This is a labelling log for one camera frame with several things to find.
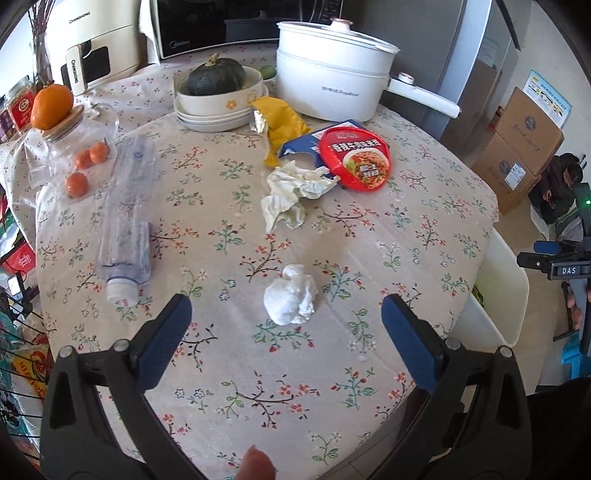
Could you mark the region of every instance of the white plastic basket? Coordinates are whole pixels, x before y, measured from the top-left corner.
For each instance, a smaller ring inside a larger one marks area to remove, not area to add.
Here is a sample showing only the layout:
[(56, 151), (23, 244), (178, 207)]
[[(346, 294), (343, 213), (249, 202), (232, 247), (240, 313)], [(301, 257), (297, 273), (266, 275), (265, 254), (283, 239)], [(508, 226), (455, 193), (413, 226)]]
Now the white plastic basket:
[(515, 346), (523, 326), (530, 282), (525, 270), (517, 265), (515, 254), (494, 229), (476, 286), (485, 308), (470, 295), (450, 336), (470, 350)]

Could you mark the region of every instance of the pumpkin stem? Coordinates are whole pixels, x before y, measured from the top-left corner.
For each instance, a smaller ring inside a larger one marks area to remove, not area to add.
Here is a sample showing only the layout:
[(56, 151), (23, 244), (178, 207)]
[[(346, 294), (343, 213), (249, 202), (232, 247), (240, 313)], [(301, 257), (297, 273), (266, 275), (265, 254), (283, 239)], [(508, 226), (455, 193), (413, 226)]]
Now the pumpkin stem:
[(214, 53), (213, 55), (211, 55), (207, 59), (207, 62), (205, 62), (205, 66), (206, 67), (213, 67), (214, 65), (217, 65), (217, 59), (219, 58), (219, 56), (220, 56), (219, 53)]

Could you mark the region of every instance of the wall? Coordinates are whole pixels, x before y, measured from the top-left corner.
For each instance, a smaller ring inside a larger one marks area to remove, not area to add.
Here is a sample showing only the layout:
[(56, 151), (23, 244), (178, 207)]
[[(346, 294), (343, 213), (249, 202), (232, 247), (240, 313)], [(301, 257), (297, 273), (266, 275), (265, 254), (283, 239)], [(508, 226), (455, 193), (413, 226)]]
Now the wall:
[(7, 93), (21, 78), (33, 73), (31, 24), (25, 15), (0, 50), (0, 96)]
[[(532, 2), (530, 24), (518, 55), (501, 106), (506, 105), (514, 87), (523, 88), (530, 70), (535, 70), (573, 106), (558, 153), (585, 153), (591, 160), (591, 86), (566, 41), (536, 2)], [(591, 167), (585, 169), (583, 180), (591, 181)]]

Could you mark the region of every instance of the paper sign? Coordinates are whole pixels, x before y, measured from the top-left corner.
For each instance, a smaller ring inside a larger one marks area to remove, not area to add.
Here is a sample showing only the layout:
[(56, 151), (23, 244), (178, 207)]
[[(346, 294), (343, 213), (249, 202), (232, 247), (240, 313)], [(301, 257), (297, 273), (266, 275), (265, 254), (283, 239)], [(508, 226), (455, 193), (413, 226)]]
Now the paper sign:
[(521, 165), (515, 163), (513, 168), (505, 177), (505, 183), (511, 188), (511, 190), (515, 190), (523, 177), (525, 177), (525, 170), (521, 167)]
[(570, 115), (571, 104), (552, 85), (532, 70), (523, 91), (559, 128), (562, 128)]
[(496, 52), (498, 49), (499, 46), (490, 38), (485, 36), (482, 39), (482, 44), (480, 45), (477, 58), (481, 62), (486, 63), (489, 67), (494, 67)]

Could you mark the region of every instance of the crumpled plastic wrap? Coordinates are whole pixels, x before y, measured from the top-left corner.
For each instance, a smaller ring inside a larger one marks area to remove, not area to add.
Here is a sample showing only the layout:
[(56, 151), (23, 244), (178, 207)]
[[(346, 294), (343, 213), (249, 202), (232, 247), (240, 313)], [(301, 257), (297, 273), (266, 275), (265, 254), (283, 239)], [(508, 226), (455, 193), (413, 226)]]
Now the crumpled plastic wrap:
[(316, 200), (334, 188), (339, 176), (330, 179), (325, 175), (330, 170), (319, 167), (315, 170), (296, 167), (291, 161), (277, 167), (267, 177), (271, 194), (261, 200), (261, 209), (267, 233), (271, 233), (279, 220), (285, 220), (291, 230), (304, 223), (306, 211), (300, 203), (301, 198)]
[(311, 128), (284, 100), (261, 97), (253, 101), (252, 106), (255, 114), (254, 130), (269, 140), (265, 166), (278, 167), (280, 163), (277, 152), (281, 146), (289, 140), (306, 135), (311, 132)]

